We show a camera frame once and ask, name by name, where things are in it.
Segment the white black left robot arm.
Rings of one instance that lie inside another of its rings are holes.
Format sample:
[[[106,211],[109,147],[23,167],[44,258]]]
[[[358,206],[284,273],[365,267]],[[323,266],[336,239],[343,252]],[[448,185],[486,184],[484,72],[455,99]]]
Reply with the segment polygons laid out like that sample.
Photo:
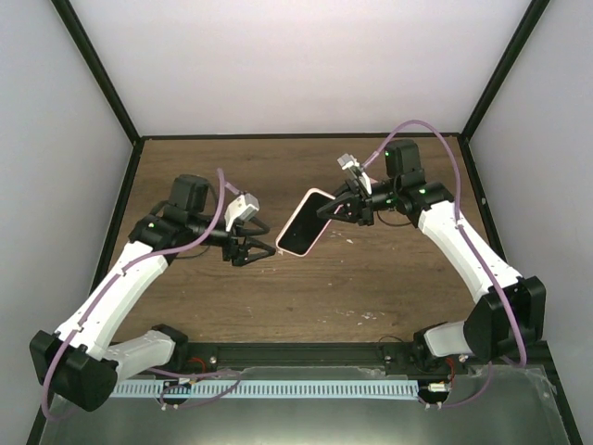
[[[112,339],[131,309],[178,256],[198,246],[221,250],[242,267],[275,254],[260,241],[270,229],[257,218],[259,201],[229,184],[183,174],[132,229],[115,265],[83,305],[54,333],[38,332],[30,343],[44,394],[55,394],[92,412],[115,386],[148,371],[177,375],[189,363],[189,339],[157,324],[119,344]]]

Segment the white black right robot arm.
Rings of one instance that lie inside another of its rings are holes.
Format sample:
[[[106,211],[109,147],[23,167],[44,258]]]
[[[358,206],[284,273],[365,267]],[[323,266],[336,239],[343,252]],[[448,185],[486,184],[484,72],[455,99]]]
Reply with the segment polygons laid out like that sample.
[[[460,322],[429,326],[413,336],[414,367],[431,374],[446,357],[463,355],[486,362],[501,359],[527,364],[528,346],[543,334],[546,288],[535,276],[525,278],[503,260],[461,213],[459,193],[427,182],[420,150],[410,139],[381,149],[387,177],[374,182],[366,166],[345,154],[338,159],[347,175],[337,196],[317,211],[319,217],[371,226],[374,215],[395,210],[445,255],[467,286],[473,310]]]

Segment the light blue slotted strip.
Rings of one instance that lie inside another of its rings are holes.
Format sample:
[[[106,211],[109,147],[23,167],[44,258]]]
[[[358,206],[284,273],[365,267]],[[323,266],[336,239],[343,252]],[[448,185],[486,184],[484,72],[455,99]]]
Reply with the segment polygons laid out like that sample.
[[[209,399],[370,399],[413,401],[419,387],[406,380],[211,380],[165,390],[169,380],[128,380],[115,386],[112,398]]]

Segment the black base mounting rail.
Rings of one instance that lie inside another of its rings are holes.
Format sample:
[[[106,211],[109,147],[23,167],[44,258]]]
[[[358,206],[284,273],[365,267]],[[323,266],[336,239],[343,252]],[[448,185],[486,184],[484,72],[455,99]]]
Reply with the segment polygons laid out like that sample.
[[[476,358],[460,362],[456,355],[435,359],[422,366],[414,358],[409,342],[382,337],[374,342],[342,343],[191,343],[184,371],[213,371],[248,367],[362,367],[388,375],[420,377],[465,374]]]

